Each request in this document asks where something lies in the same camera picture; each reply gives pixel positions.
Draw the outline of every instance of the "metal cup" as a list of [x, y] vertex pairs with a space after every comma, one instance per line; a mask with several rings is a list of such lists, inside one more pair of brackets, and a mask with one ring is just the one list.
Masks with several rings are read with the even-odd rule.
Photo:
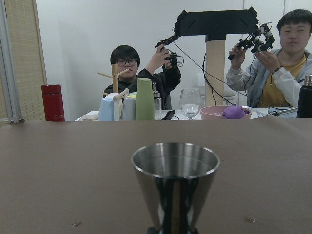
[[157, 234], [193, 234], [219, 157], [189, 143], [158, 143], [132, 155]]

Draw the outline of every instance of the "black thermos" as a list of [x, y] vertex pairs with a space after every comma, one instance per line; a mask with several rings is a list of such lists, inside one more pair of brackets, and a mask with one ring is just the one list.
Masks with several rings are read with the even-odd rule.
[[306, 75], [300, 88], [297, 118], [312, 118], [312, 75]]

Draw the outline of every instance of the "purple object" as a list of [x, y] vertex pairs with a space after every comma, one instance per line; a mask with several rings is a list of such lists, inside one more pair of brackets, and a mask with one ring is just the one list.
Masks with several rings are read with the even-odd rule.
[[236, 104], [229, 106], [222, 112], [222, 115], [225, 116], [226, 119], [240, 119], [243, 118], [245, 114], [249, 114], [249, 111], [244, 111], [242, 106], [236, 106]]

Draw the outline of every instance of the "white table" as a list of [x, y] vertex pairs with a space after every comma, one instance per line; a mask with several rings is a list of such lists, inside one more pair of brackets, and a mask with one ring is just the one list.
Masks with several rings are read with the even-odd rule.
[[[252, 110], [253, 110], [253, 112], [252, 112], [251, 118], [258, 118], [259, 113], [262, 113], [264, 115], [266, 115], [268, 113], [267, 108], [252, 108]], [[168, 111], [170, 111], [170, 110], [162, 110], [161, 111], [161, 118], [164, 118]], [[75, 121], [83, 121], [83, 119], [84, 119], [84, 121], [87, 121], [87, 120], [92, 121], [92, 119], [94, 121], [96, 121], [97, 115], [98, 115], [98, 111], [90, 111], [90, 112], [86, 113], [85, 115], [79, 117]], [[172, 120], [187, 120], [187, 118], [182, 114], [181, 110], [175, 110], [175, 116], [172, 118]], [[198, 113], [197, 116], [194, 117], [194, 120], [201, 120], [200, 113]]]

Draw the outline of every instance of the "hand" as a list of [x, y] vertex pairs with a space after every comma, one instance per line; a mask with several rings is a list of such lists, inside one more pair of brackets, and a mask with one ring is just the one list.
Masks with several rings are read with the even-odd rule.
[[229, 51], [230, 55], [235, 55], [235, 57], [231, 60], [231, 67], [233, 69], [239, 69], [241, 64], [245, 60], [245, 53], [246, 50], [243, 50], [243, 48], [238, 48], [238, 44], [236, 44], [231, 51]]
[[145, 69], [151, 74], [154, 74], [154, 71], [163, 64], [165, 64], [165, 66], [168, 68], [170, 67], [170, 62], [166, 59], [170, 56], [169, 51], [166, 49], [162, 50], [163, 47], [165, 47], [165, 44], [161, 44], [159, 47], [157, 47], [156, 52], [153, 54], [150, 62], [145, 67]]
[[165, 63], [165, 69], [166, 69], [166, 70], [169, 70], [169, 69], [171, 69], [171, 68], [172, 68], [172, 66], [171, 66], [170, 63]]
[[256, 52], [255, 55], [262, 65], [270, 72], [275, 71], [281, 66], [277, 56], [269, 51]]

